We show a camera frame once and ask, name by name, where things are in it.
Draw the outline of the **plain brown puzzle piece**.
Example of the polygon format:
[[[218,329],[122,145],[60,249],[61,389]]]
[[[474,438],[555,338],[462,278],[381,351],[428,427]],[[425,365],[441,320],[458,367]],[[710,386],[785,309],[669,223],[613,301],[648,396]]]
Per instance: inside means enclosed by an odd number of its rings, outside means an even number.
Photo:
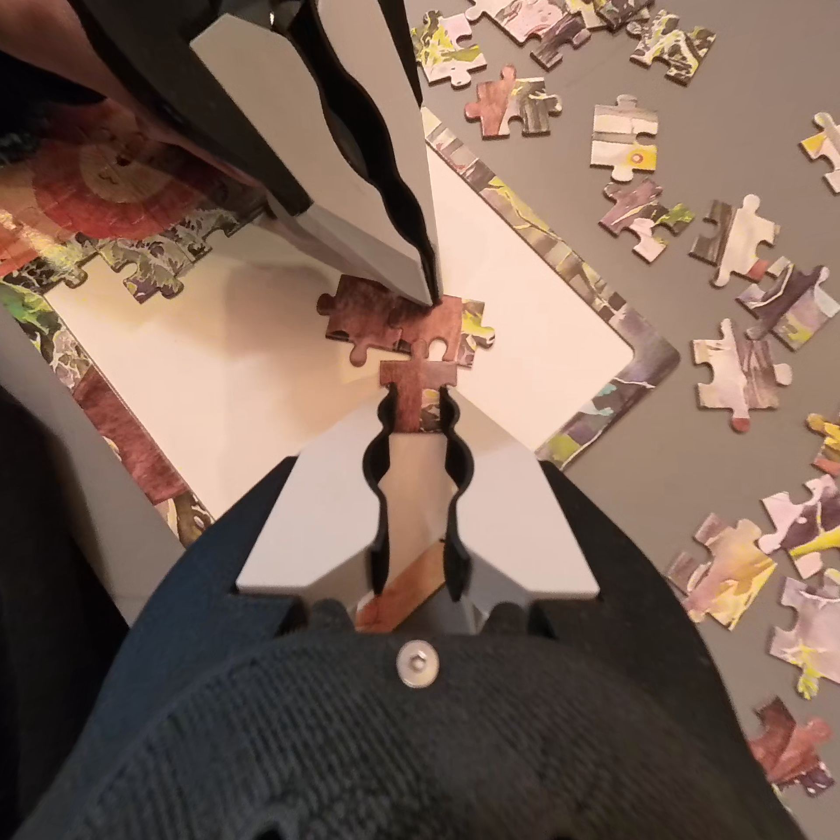
[[[402,302],[375,281],[342,275],[335,293],[321,294],[316,308],[328,318],[325,337],[352,344],[350,363],[358,368],[366,364],[369,349],[399,350],[402,329],[392,323],[392,314]]]

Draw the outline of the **person in black jacket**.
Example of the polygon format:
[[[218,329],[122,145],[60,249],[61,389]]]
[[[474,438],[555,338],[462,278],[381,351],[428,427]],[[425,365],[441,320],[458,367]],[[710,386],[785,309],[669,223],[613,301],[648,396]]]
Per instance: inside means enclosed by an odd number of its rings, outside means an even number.
[[[45,430],[1,395],[1,838],[60,771],[126,634],[71,532]]]

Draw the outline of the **scattered loose puzzle pieces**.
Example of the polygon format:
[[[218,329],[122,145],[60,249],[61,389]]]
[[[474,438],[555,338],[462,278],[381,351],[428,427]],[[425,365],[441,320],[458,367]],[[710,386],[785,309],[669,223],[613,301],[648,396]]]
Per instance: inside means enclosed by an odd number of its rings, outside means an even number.
[[[591,164],[611,170],[611,181],[603,193],[615,205],[600,224],[612,235],[633,231],[639,241],[634,252],[647,262],[665,249],[655,235],[656,226],[666,226],[674,234],[685,229],[694,218],[687,205],[669,208],[660,201],[662,188],[651,173],[657,151],[654,145],[639,143],[639,135],[655,135],[659,119],[650,108],[642,108],[637,97],[622,92],[616,103],[594,108]],[[730,413],[731,428],[739,434],[750,429],[750,413],[777,407],[778,392],[791,382],[789,363],[773,357],[771,337],[790,350],[800,349],[838,311],[838,304],[823,294],[828,268],[808,271],[780,257],[773,263],[759,258],[759,243],[772,244],[779,225],[759,216],[760,200],[745,196],[739,206],[715,198],[705,221],[716,226],[712,236],[699,235],[690,253],[715,270],[710,283],[724,286],[732,276],[749,281],[738,301],[757,319],[742,329],[735,321],[721,320],[720,337],[696,339],[691,343],[695,364],[706,364],[709,383],[698,384],[700,407]],[[784,493],[763,500],[776,532],[762,534],[740,522],[736,528],[717,532],[714,517],[704,521],[697,539],[710,536],[713,549],[725,553],[721,560],[696,564],[682,553],[668,569],[669,579],[686,594],[689,616],[701,621],[706,615],[733,628],[751,603],[753,594],[766,582],[774,563],[753,568],[747,559],[764,562],[775,551],[788,553],[799,580],[785,582],[785,605],[799,607],[803,596],[805,612],[790,631],[774,632],[771,654],[801,669],[797,691],[812,699],[820,679],[833,679],[830,669],[838,670],[838,571],[823,568],[822,553],[838,546],[837,463],[818,456],[816,463],[824,476],[806,483],[811,498],[795,505]],[[758,710],[764,731],[757,741],[759,756],[773,787],[782,789],[798,784],[810,796],[817,796],[834,784],[829,769],[817,756],[822,740],[816,737],[816,721],[805,728],[793,723],[784,704],[774,699]]]

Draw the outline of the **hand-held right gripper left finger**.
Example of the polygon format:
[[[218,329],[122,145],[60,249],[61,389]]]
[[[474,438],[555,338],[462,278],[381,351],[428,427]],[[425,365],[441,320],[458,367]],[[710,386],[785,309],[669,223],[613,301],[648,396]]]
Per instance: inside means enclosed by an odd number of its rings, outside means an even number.
[[[299,454],[236,580],[248,595],[363,599],[390,571],[396,393],[382,387]]]

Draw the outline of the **person's left forearm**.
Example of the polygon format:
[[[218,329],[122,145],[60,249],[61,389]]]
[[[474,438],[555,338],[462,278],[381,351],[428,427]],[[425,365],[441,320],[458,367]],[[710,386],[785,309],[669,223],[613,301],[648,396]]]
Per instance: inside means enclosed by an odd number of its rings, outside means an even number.
[[[1,166],[33,155],[58,107],[99,104],[102,94],[1,52]]]

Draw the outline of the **printed frame puzzle tray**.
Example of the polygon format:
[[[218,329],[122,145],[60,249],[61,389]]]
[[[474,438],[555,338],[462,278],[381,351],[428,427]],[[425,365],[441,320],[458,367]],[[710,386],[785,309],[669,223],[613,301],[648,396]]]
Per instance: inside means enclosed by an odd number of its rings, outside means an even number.
[[[427,160],[442,224],[444,294],[483,301],[490,350],[453,386],[560,466],[674,369],[676,350],[427,109]],[[48,422],[73,455],[82,540],[132,623],[194,543],[284,459],[295,461],[382,387],[380,364],[411,354],[327,339],[317,312],[340,272],[270,232],[261,215],[187,272],[173,299],[138,303],[100,258],[77,288],[39,295],[2,280],[15,320],[50,370]],[[444,582],[446,438],[390,438],[381,482],[390,571],[381,594],[336,599],[357,627],[389,630]]]

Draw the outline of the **brown and yellow puzzle piece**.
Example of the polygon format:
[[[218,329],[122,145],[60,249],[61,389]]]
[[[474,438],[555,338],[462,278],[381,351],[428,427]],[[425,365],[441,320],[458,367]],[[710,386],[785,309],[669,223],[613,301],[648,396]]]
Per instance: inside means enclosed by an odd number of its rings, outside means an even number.
[[[380,383],[393,396],[393,432],[431,434],[441,430],[440,390],[457,384],[454,361],[429,360],[428,343],[412,344],[409,360],[385,360]]]

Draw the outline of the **brown and green puzzle piece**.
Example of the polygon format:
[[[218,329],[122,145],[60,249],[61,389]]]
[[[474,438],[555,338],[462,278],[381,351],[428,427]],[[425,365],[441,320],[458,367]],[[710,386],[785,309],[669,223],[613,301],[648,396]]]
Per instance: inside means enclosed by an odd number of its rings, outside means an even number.
[[[485,303],[444,295],[434,307],[423,308],[401,300],[392,310],[388,323],[400,331],[395,352],[411,354],[414,346],[435,341],[445,345],[443,360],[470,370],[478,350],[490,350],[496,340],[494,328],[483,321]]]

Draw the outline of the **person's left hand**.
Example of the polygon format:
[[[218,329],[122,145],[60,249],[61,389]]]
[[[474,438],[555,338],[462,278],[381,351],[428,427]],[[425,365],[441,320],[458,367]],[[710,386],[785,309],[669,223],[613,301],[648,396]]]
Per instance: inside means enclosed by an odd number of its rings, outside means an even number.
[[[117,102],[153,140],[178,146],[247,186],[250,175],[216,158],[146,108],[111,71],[91,44],[76,12],[64,1],[2,1],[2,51]]]

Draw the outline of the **assembled lion puzzle section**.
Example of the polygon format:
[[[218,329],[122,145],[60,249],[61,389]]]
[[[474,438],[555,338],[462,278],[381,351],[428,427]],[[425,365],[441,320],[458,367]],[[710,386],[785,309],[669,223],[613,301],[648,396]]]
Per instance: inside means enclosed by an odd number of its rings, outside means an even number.
[[[183,277],[265,208],[261,194],[146,137],[103,102],[53,111],[38,148],[2,165],[2,280],[44,295],[81,286],[96,258],[138,303],[181,294]]]

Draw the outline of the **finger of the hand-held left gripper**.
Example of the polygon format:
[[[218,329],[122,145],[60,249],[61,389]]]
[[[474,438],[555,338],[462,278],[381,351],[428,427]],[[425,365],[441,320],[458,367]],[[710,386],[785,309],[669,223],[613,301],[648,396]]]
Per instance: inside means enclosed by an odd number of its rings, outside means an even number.
[[[301,37],[329,110],[348,131],[362,176],[408,255],[401,295],[438,303],[437,228],[413,42],[403,2],[314,1],[301,6]]]
[[[309,210],[296,217],[271,197],[283,235],[315,259],[403,297],[396,272],[408,269],[414,279],[417,262],[363,178],[348,131],[329,110],[301,37],[301,15],[276,14],[272,25],[263,25],[221,14],[191,48],[310,195]]]

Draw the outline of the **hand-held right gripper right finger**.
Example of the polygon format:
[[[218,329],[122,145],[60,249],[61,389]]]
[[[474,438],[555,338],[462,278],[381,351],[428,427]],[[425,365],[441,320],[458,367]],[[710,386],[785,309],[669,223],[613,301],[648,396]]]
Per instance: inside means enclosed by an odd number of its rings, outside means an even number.
[[[537,456],[453,386],[439,391],[447,510],[444,580],[454,602],[591,600],[600,587]]]

